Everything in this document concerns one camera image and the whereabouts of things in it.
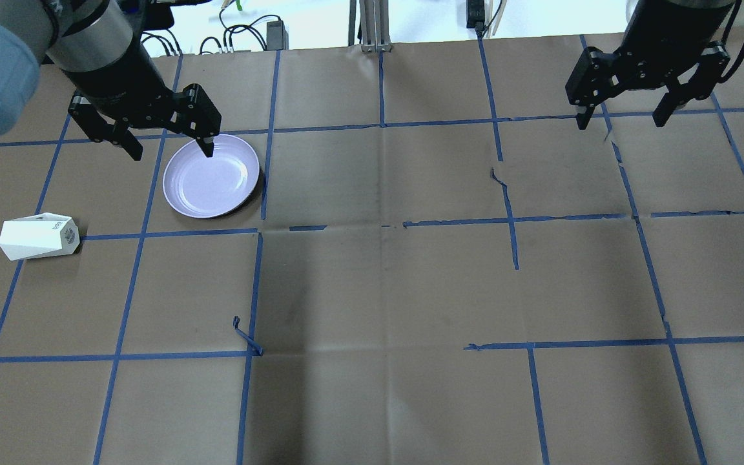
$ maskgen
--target white box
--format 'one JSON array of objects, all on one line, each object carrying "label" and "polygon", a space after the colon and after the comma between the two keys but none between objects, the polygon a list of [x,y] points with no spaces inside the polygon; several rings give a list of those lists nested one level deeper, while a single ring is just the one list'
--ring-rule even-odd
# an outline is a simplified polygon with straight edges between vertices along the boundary
[{"label": "white box", "polygon": [[70,216],[16,218],[2,224],[0,247],[11,260],[68,255],[79,247],[79,229]]}]

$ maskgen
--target plate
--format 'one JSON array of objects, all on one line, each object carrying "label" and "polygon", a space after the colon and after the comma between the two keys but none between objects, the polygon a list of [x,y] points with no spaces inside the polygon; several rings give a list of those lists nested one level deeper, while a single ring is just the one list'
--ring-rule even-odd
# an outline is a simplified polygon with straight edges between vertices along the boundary
[{"label": "plate", "polygon": [[214,218],[236,209],[251,195],[260,177],[257,153],[246,141],[220,134],[214,156],[197,142],[183,145],[163,174],[163,193],[171,208],[191,218]]}]

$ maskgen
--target metal stand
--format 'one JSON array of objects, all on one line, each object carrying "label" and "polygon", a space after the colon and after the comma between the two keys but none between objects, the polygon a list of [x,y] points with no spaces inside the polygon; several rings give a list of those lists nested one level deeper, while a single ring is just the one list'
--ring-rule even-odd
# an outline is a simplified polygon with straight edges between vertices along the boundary
[{"label": "metal stand", "polygon": [[366,53],[392,50],[392,44],[389,43],[389,0],[358,1],[360,2],[360,49]]}]

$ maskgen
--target tape piece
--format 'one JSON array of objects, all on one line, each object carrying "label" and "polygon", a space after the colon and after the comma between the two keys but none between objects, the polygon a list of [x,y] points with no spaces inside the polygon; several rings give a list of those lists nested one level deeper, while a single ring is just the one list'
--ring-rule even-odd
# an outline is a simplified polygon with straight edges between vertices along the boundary
[{"label": "tape piece", "polygon": [[254,350],[255,353],[257,353],[258,356],[263,355],[263,348],[260,347],[260,344],[257,344],[257,342],[254,341],[254,339],[250,338],[249,335],[246,335],[246,333],[243,333],[242,330],[239,328],[240,326],[240,317],[235,316],[234,317],[234,330],[237,332],[237,335],[240,335],[240,338],[245,339],[245,343],[249,345],[249,347]]}]

